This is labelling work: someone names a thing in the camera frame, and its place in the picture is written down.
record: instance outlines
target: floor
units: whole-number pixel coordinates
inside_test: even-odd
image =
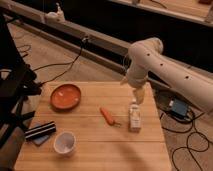
[[[33,34],[17,25],[9,24],[11,34],[16,42],[16,46],[19,51],[26,51],[29,47],[30,50],[27,51],[28,56],[24,60],[31,65],[32,69],[36,69],[40,66],[70,62],[76,57],[76,53],[65,49],[53,42],[50,42],[39,34]],[[62,73],[67,69],[67,66],[54,66],[47,67],[45,69],[39,70],[37,73],[37,81],[43,82],[47,81],[56,75]],[[106,68],[94,61],[87,59],[86,57],[80,56],[79,59],[74,64],[73,68],[59,77],[57,80],[69,80],[69,81],[120,81],[123,78],[122,75],[116,73],[115,71]],[[165,97],[169,97],[167,94],[156,93],[156,103],[159,107],[164,106],[166,100]],[[25,104],[24,111],[29,111],[30,109],[35,109],[39,101],[39,96],[33,97],[28,103]],[[196,115],[199,115],[200,111],[195,110]],[[162,116],[162,111],[159,109],[159,117]],[[169,128],[175,131],[185,131],[190,125],[180,124],[172,120],[167,115],[161,117],[162,127]],[[203,115],[195,121],[196,129],[203,133],[209,140],[213,141],[213,116]],[[193,133],[195,129],[187,133],[174,133],[164,129],[164,135],[166,139],[166,144],[168,148],[168,153],[172,162],[172,153],[175,149],[182,147],[180,150],[176,151],[174,154],[175,166],[181,171],[199,171],[199,166],[190,156],[191,152],[193,156],[197,159],[202,167],[203,171],[213,170],[213,162],[211,156],[213,155],[213,147],[210,145],[209,149],[204,151],[207,147],[206,138],[203,135]],[[187,137],[189,137],[189,148],[188,151],[186,147]],[[16,130],[16,133],[10,138],[5,147],[0,150],[0,166],[13,167],[15,160],[18,156],[21,144],[23,141],[23,134]]]

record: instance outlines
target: blue object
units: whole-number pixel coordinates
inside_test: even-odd
[[[188,112],[188,104],[178,99],[175,99],[173,101],[171,110],[175,112],[176,114],[181,115],[182,117],[185,117]]]
[[[40,126],[41,124],[37,123],[35,124],[35,127]],[[50,135],[44,135],[42,137],[36,138],[33,140],[33,143],[37,146],[40,146],[41,144],[43,144],[46,140],[48,140],[48,138],[50,137]]]

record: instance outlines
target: carrot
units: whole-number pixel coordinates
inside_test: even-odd
[[[109,125],[114,125],[115,124],[115,120],[113,119],[113,117],[112,117],[112,115],[110,114],[109,111],[107,111],[103,107],[100,107],[100,112],[102,113],[102,115],[104,116],[105,120],[107,121],[107,123]]]

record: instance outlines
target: black object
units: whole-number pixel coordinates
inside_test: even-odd
[[[53,132],[56,132],[56,126],[55,123],[52,121],[29,129],[25,132],[25,139],[26,141],[31,141],[44,135],[49,135]]]
[[[34,82],[36,74],[20,56],[1,9],[0,53],[0,126],[8,125],[0,139],[1,148],[16,127],[24,132],[28,129],[23,121],[33,117],[34,111],[21,115],[23,102],[27,96],[41,93],[39,85]],[[2,69],[8,70],[8,75],[2,74]]]

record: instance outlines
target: wooden table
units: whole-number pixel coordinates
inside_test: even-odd
[[[16,171],[170,171],[171,165],[150,84],[140,106],[142,129],[128,131],[128,108],[133,95],[128,85],[119,82],[72,82],[82,92],[80,104],[73,110],[54,112],[50,94],[68,82],[47,84],[32,123],[55,121],[57,132],[42,146],[25,142],[18,156]],[[109,126],[99,112],[108,109],[122,127]],[[54,152],[57,134],[71,131],[77,139],[75,153],[61,157]]]

